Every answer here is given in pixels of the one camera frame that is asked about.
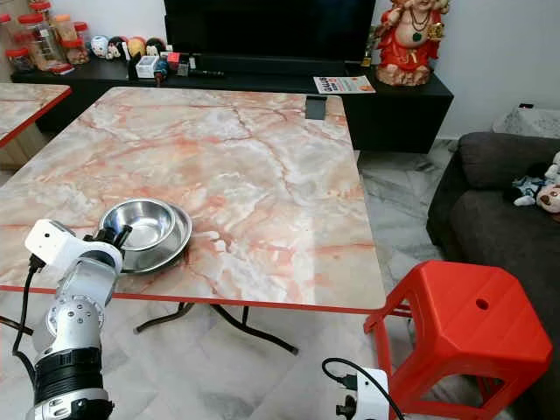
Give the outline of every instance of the red plastic stool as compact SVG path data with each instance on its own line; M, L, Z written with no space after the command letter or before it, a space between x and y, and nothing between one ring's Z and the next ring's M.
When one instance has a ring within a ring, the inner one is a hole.
M416 325L416 347L395 372L382 322L388 315L413 318ZM364 330L374 332L391 396L407 413L493 419L546 372L552 357L552 344L523 288L495 267L419 264L389 294L385 307L367 318ZM476 376L482 406L421 400L448 375Z

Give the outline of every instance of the marble table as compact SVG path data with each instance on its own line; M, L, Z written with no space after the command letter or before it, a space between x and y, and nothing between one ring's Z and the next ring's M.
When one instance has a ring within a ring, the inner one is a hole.
M0 290L21 291L37 219L79 237L132 197L193 219L185 257L117 298L367 313L385 303L342 100L115 87L0 188ZM49 293L48 269L33 280Z
M65 85L0 83L0 147L70 95Z

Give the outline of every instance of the black tv screen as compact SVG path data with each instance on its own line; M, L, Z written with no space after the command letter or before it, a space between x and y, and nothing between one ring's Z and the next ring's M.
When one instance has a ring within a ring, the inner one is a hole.
M165 0L175 51L361 60L375 0Z

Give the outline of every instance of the cable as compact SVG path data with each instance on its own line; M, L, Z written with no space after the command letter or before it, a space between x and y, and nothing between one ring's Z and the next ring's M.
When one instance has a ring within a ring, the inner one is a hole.
M0 324L4 324L5 326L9 326L11 328L13 328L14 330L18 330L19 329L19 324L9 318L3 317L2 315L0 315ZM24 334L27 335L33 335L33 330L27 326L24 326Z
M36 255L31 255L29 259L29 273L27 274L27 279L25 280L24 286L24 295L22 297L22 304L21 304L21 319L19 320L19 326L17 328L17 336L16 340L14 341L14 346L11 349L11 354L16 356L21 360L21 362L25 366L25 370L29 375L29 379L31 381L31 385L35 389L35 369L29 358L25 355L25 353L19 351L19 343L24 335L24 328L25 328L25 321L27 320L27 303L29 300L29 289L32 284L33 275L45 267L45 262L38 258Z
M338 383L342 383L343 378L335 376L334 374L332 374L331 372L329 372L328 370L326 370L326 365L328 365L329 363L342 363L344 365L347 365L351 368L356 369L358 372L360 372L362 375L366 376L376 387L377 389L379 389L379 392L381 392L383 394L383 396L385 397L385 399L387 399L389 405L391 406L391 408L393 409L393 411L396 413L396 416L399 418L399 420L405 420L403 413L399 410L398 406L396 405L396 403L393 401L393 398L391 398L389 396L389 394L387 393L387 391L385 389L383 389L383 387L381 386L381 384L376 381L371 374L369 374L368 372L366 372L366 370L364 370L363 368L359 367L358 365L356 365L355 363L351 362L350 360L346 360L346 359L341 359L340 357L330 357L328 359L323 360L323 364L321 365L321 367L323 368L323 372L325 372L325 375L327 375L329 378L331 378L333 381L336 381Z

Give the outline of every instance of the black cabinet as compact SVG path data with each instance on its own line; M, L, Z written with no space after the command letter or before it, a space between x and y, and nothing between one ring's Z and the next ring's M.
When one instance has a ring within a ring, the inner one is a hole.
M434 74L421 87L390 87L377 81L372 69L348 66L349 75L365 74L376 94L343 95L353 146L361 151L427 153L450 107L453 95ZM38 119L43 131L61 132L105 92L115 86L155 87L154 80L128 81L120 61L93 58L64 76L45 72L13 74L16 83L69 85L73 93ZM172 76L165 88L198 88L316 94L312 77L286 74L228 73L223 79Z

